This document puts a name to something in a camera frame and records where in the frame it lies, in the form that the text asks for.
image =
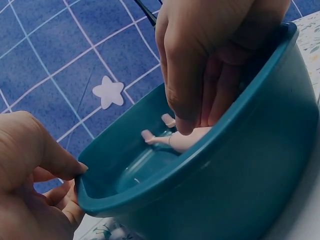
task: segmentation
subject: star-shaped sticker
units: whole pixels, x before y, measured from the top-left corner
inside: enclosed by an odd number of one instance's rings
[[[122,106],[124,99],[121,92],[124,89],[122,82],[112,82],[108,76],[102,78],[102,84],[95,86],[92,92],[97,97],[101,98],[102,109],[107,109],[112,103]]]

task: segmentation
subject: hand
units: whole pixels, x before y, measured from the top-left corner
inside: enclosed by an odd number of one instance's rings
[[[179,132],[213,126],[238,95],[242,66],[281,23],[290,0],[166,0],[156,43]]]
[[[72,180],[86,171],[29,113],[0,115],[0,239],[72,240],[84,213]],[[42,195],[34,182],[66,182]]]

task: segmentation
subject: doll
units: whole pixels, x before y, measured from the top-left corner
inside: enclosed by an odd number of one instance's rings
[[[176,126],[176,120],[168,113],[162,115],[161,119],[168,128],[174,128]],[[149,145],[165,144],[171,146],[178,153],[183,153],[206,135],[211,128],[211,126],[196,127],[189,135],[182,135],[179,131],[176,131],[169,136],[154,136],[149,130],[143,130],[141,135]]]

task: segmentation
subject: blue tile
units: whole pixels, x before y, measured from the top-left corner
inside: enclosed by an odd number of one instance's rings
[[[164,78],[162,76],[161,68],[157,67],[140,81],[133,84],[126,91],[130,95],[132,100],[136,103],[163,82]]]
[[[284,16],[283,22],[292,22],[299,18],[301,18],[300,13],[298,12],[296,6],[291,2],[289,9]]]
[[[138,27],[142,32],[142,35],[144,36],[146,42],[149,44],[153,52],[159,56],[158,52],[158,47],[156,44],[156,38],[155,38],[155,29],[154,27],[150,24],[148,19],[144,19],[140,22],[138,22]]]
[[[0,14],[0,56],[21,41],[25,35],[11,9],[7,7]]]
[[[30,36],[50,73],[87,50],[85,39],[69,11],[64,11]]]
[[[38,193],[44,194],[44,193],[50,191],[51,189],[54,189],[54,188],[59,187],[61,185],[62,185],[62,182],[56,178],[56,179],[52,179],[50,181],[36,182],[35,184],[33,184],[33,187]]]
[[[9,104],[48,76],[27,40],[0,59],[0,71],[0,88]]]
[[[127,85],[158,64],[135,26],[108,39],[97,49],[118,81]]]
[[[0,113],[2,111],[4,111],[5,109],[7,108],[6,104],[5,104],[5,101],[3,100],[2,97],[0,97]]]
[[[78,122],[51,80],[25,96],[12,110],[32,113],[55,139],[60,138]]]
[[[101,105],[100,98],[93,94],[92,89],[101,85],[104,76],[110,77],[96,53],[91,50],[54,79],[77,109],[78,115],[84,118]]]
[[[0,0],[0,11],[8,4],[7,0]]]
[[[145,16],[141,8],[136,4],[134,0],[123,0],[125,5],[128,7],[134,20],[138,20]],[[142,3],[151,11],[155,12],[161,8],[161,4],[158,0],[142,0]]]
[[[15,0],[12,5],[27,33],[66,7],[62,0]]]
[[[320,11],[319,0],[294,0],[303,16]]]
[[[112,104],[108,109],[99,110],[84,122],[95,137],[132,106],[132,103],[128,98],[124,94],[122,94],[122,96],[124,99],[124,104],[122,106]]]
[[[132,23],[118,0],[81,0],[71,9],[94,44]]]
[[[93,141],[85,128],[80,125],[60,143],[75,158]]]

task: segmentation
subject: blue tiled wall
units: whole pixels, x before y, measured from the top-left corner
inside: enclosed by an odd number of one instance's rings
[[[134,0],[10,1],[0,0],[0,113],[31,112],[75,157],[163,82],[154,29]],[[319,10],[320,0],[295,0],[285,21]],[[93,88],[104,76],[124,84],[123,105],[101,109]]]

